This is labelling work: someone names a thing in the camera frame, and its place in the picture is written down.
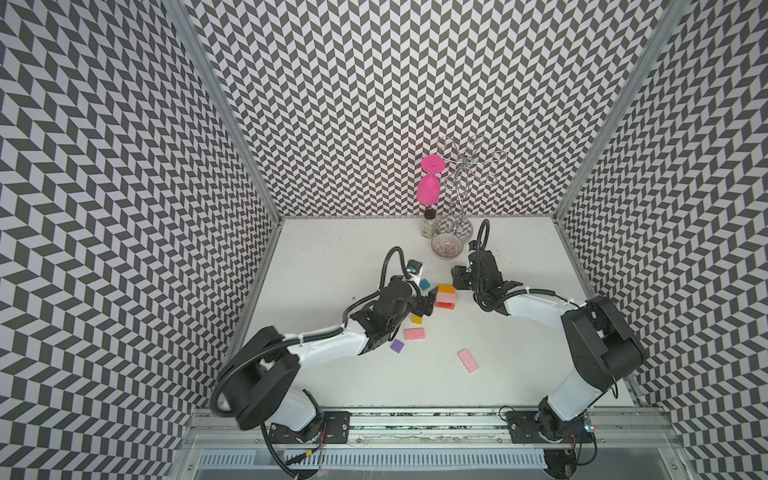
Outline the pink half-round wood block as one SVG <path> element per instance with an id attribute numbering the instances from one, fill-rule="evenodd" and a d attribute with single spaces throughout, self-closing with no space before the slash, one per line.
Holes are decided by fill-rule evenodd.
<path id="1" fill-rule="evenodd" d="M 450 293 L 450 292 L 442 292 L 438 291 L 436 295 L 436 303 L 437 304 L 446 304 L 449 305 L 455 305 L 456 304 L 456 294 Z"/>

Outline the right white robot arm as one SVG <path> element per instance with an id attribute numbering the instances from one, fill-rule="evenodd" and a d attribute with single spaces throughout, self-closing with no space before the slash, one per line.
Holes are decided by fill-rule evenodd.
<path id="1" fill-rule="evenodd" d="M 533 442 L 559 443 L 575 434 L 585 412 L 649 357 L 626 317 L 604 296 L 583 301 L 553 290 L 531 288 L 503 279 L 493 253 L 470 243 L 468 265 L 451 270 L 453 286 L 469 290 L 486 313 L 528 319 L 559 327 L 565 335 L 573 367 L 535 412 L 508 414 Z"/>

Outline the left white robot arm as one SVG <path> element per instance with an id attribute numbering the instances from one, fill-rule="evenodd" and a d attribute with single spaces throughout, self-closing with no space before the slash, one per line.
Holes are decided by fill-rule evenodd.
<path id="1" fill-rule="evenodd" d="M 433 313 L 437 294 L 437 288 L 423 294 L 414 282 L 396 275 L 348 306 L 338 326 L 293 335 L 273 326 L 262 328 L 222 367 L 210 410 L 233 418 L 243 431 L 275 424 L 301 442 L 315 440 L 327 413 L 308 390 L 294 387 L 298 374 L 394 341 L 408 315 Z"/>

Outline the orange wood block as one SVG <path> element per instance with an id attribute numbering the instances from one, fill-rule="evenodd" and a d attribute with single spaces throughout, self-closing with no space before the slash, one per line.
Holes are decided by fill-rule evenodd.
<path id="1" fill-rule="evenodd" d="M 448 294 L 456 293 L 456 288 L 452 285 L 438 284 L 437 287 L 438 287 L 439 293 L 448 293 Z"/>

